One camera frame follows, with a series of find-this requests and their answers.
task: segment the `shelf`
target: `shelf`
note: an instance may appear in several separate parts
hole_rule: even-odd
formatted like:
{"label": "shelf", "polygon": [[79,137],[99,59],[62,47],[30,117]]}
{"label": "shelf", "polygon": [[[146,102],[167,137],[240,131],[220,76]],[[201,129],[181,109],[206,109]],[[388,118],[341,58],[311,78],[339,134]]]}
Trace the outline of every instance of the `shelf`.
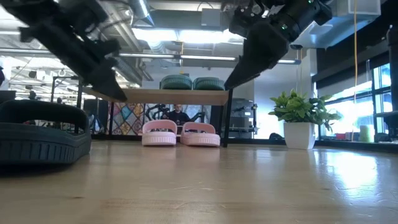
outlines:
{"label": "shelf", "polygon": [[[83,87],[83,92],[106,101],[120,102],[88,87]],[[126,103],[224,106],[228,101],[228,91],[123,89],[123,92],[127,97]]]}

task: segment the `yellow cable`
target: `yellow cable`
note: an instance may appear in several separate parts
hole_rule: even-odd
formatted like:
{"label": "yellow cable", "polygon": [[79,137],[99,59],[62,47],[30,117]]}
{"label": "yellow cable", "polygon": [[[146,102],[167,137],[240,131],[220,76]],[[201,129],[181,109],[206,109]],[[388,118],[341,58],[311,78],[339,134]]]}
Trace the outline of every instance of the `yellow cable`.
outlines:
{"label": "yellow cable", "polygon": [[[300,61],[303,61],[303,49],[300,50],[301,57]],[[303,95],[303,67],[300,66],[300,96]]]}
{"label": "yellow cable", "polygon": [[[356,7],[357,7],[357,1],[354,0],[354,60],[355,60],[355,85],[354,85],[354,110],[355,111],[355,105],[356,105],[356,85],[358,84],[358,49],[357,49],[357,33],[356,33]],[[351,133],[351,141],[354,141],[354,126],[355,126],[355,121],[353,121],[353,132]]]}

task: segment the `white pot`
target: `white pot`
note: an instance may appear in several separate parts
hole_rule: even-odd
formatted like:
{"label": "white pot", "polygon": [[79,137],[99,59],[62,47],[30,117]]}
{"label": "white pot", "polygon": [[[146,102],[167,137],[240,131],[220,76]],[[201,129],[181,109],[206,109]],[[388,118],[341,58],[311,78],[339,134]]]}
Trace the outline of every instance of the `white pot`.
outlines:
{"label": "white pot", "polygon": [[312,149],[315,143],[313,123],[284,123],[284,132],[289,149]]}

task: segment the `white wall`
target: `white wall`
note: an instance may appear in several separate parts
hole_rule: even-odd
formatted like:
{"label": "white wall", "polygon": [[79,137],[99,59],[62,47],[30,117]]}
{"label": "white wall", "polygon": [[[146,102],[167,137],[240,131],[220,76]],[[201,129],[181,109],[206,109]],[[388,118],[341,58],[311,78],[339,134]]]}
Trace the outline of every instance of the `white wall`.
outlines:
{"label": "white wall", "polygon": [[254,100],[254,80],[236,87],[233,92],[233,98]]}
{"label": "white wall", "polygon": [[268,113],[274,109],[275,103],[270,97],[278,97],[283,91],[290,93],[292,89],[307,93],[313,97],[311,76],[317,73],[316,50],[308,50],[301,65],[277,65],[267,70],[254,81],[254,102],[257,103],[257,127],[260,128],[256,139],[268,139],[271,133],[284,136],[283,121]]}
{"label": "white wall", "polygon": [[[192,81],[199,77],[217,77],[221,80],[226,80],[231,72],[232,68],[212,68],[208,70],[207,68],[198,68],[198,67],[188,67],[182,69],[184,73],[189,73],[189,77]],[[152,76],[154,81],[143,81],[142,88],[144,89],[159,89],[159,83],[166,77],[167,75],[176,75],[179,74],[181,68],[167,68],[167,69],[158,69],[158,68],[148,68],[147,72]],[[247,82],[241,86],[238,86],[234,89],[233,98],[244,98],[247,100],[254,100],[254,81]]]}
{"label": "white wall", "polygon": [[[262,75],[275,75],[264,72]],[[276,116],[268,115],[274,109],[275,103],[271,97],[278,97],[283,91],[289,92],[295,88],[294,82],[267,83],[254,82],[254,102],[257,103],[257,127],[259,128],[256,139],[268,139],[271,133],[284,136],[283,122],[278,121]]]}

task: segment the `slipper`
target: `slipper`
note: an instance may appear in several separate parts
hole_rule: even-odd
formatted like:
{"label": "slipper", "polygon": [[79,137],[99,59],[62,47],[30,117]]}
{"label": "slipper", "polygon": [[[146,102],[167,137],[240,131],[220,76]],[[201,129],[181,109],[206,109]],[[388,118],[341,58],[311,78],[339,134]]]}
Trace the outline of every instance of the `slipper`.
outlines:
{"label": "slipper", "polygon": [[[197,130],[197,133],[186,132]],[[211,124],[187,122],[182,126],[181,143],[188,146],[220,146],[220,136]]]}
{"label": "slipper", "polygon": [[[158,129],[166,129],[167,131],[158,131]],[[177,125],[170,120],[149,121],[142,127],[143,146],[174,146],[176,138]]]}

